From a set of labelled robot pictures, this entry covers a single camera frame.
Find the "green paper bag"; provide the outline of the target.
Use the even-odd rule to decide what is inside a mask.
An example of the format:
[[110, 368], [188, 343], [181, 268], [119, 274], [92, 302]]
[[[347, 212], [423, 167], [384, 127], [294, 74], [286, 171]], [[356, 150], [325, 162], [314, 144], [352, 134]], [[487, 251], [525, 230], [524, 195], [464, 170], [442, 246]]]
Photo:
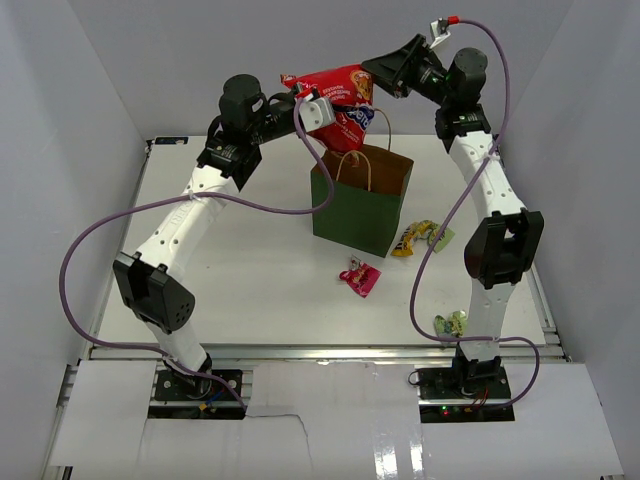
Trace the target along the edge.
[[330, 205], [312, 215], [312, 233], [324, 240], [384, 258], [394, 242], [414, 161], [390, 146], [364, 142], [369, 109], [338, 113], [336, 122], [313, 133], [324, 147], [310, 176], [314, 207], [334, 188]]

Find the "pink candy packet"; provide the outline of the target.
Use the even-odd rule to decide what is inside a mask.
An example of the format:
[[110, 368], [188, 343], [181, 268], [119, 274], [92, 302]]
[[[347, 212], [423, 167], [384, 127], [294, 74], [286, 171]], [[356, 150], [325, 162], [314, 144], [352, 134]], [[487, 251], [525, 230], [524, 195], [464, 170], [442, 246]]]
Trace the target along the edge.
[[349, 268], [339, 274], [339, 279], [345, 282], [357, 295], [366, 298], [376, 285], [381, 272], [352, 255]]

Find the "yellow candy packet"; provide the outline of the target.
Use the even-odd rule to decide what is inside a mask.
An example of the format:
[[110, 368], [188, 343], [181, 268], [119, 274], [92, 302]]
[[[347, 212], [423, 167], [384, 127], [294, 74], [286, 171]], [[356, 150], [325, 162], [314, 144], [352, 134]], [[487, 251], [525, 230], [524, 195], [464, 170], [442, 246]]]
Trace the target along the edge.
[[414, 254], [413, 247], [417, 240], [426, 239], [436, 224], [431, 220], [411, 223], [402, 233], [399, 241], [391, 251], [395, 257], [408, 257]]

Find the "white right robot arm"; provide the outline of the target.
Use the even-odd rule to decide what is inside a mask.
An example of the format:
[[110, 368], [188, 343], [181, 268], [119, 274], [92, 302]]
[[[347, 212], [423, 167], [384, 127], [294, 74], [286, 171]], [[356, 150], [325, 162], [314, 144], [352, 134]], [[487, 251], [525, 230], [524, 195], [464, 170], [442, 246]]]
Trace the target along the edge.
[[475, 48], [459, 50], [443, 66], [422, 35], [389, 54], [363, 62], [375, 85], [405, 98], [417, 92], [434, 102], [436, 135], [467, 184], [479, 224], [464, 249], [472, 279], [467, 327], [455, 344], [449, 383], [472, 399], [499, 377], [499, 339], [508, 301], [530, 270], [544, 228], [544, 218], [530, 211], [506, 177], [498, 139], [480, 103], [488, 59]]

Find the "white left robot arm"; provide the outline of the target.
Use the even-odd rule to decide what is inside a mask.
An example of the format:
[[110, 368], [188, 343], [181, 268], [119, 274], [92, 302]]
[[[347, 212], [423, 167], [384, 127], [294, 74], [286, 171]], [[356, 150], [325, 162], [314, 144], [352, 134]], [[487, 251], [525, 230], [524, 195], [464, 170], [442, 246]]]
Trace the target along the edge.
[[180, 201], [133, 254], [121, 252], [114, 261], [124, 305], [152, 332], [172, 379], [188, 398], [206, 396], [213, 381], [211, 358], [189, 323], [196, 300], [182, 283], [186, 268], [213, 221], [256, 170], [261, 145], [304, 124], [300, 92], [293, 84], [266, 97], [252, 75], [227, 80], [219, 114]]

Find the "aluminium table rail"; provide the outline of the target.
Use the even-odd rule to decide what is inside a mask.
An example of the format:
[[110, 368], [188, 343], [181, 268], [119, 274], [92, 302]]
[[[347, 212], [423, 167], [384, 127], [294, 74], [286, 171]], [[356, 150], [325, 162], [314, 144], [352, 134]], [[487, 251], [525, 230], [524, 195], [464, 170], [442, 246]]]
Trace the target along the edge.
[[[564, 361], [564, 351], [559, 344], [538, 347], [542, 361]], [[213, 360], [228, 361], [407, 361], [442, 363], [451, 360], [455, 349], [429, 346], [392, 347], [329, 347], [329, 346], [273, 346], [273, 345], [209, 345], [206, 347]], [[533, 349], [528, 346], [501, 347], [501, 357], [506, 361], [533, 361]], [[95, 347], [90, 358], [93, 360], [148, 359], [159, 358], [158, 354], [142, 350], [107, 349]]]

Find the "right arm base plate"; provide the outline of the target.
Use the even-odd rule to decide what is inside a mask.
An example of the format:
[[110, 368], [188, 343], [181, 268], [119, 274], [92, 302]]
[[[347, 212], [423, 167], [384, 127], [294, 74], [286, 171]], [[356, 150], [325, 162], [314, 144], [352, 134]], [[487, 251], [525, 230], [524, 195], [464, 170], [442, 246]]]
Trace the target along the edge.
[[407, 382], [417, 390], [422, 424], [514, 422], [511, 389], [503, 367], [495, 379], [480, 379], [466, 386], [454, 382], [450, 368], [413, 370]]

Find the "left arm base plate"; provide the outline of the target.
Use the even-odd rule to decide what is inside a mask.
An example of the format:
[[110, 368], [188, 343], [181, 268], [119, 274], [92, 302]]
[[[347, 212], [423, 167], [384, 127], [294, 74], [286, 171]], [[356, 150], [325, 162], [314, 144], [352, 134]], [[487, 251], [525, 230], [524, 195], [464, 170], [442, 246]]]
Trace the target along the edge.
[[228, 388], [204, 379], [189, 390], [168, 368], [159, 370], [152, 389], [147, 417], [155, 420], [242, 420], [244, 409]]

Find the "red cookie snack bag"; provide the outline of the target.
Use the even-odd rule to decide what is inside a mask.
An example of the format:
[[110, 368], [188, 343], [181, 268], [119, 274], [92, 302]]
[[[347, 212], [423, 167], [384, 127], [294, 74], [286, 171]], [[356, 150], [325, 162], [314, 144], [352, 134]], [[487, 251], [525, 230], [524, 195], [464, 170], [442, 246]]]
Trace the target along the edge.
[[288, 88], [296, 84], [304, 90], [315, 88], [330, 100], [335, 122], [311, 133], [325, 148], [337, 153], [361, 149], [375, 113], [373, 78], [360, 64], [304, 75], [281, 74], [280, 82]]

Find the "light green snack wrapper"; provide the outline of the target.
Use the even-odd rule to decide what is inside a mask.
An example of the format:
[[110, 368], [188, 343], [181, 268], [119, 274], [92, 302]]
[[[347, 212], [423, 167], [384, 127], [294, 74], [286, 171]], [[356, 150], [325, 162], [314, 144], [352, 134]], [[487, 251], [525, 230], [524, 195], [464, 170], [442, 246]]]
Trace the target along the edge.
[[462, 337], [467, 328], [467, 313], [464, 310], [456, 310], [447, 317], [436, 315], [433, 324], [440, 344], [444, 347], [454, 346], [457, 338]]

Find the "green candy wrapper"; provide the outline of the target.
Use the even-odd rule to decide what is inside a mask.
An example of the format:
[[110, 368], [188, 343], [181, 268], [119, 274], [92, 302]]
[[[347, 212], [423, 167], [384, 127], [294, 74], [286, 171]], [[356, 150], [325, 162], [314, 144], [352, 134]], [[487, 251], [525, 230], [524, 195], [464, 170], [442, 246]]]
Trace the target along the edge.
[[441, 252], [454, 238], [455, 232], [449, 227], [442, 229], [439, 224], [433, 223], [426, 230], [426, 240], [428, 246], [433, 248], [434, 253]]

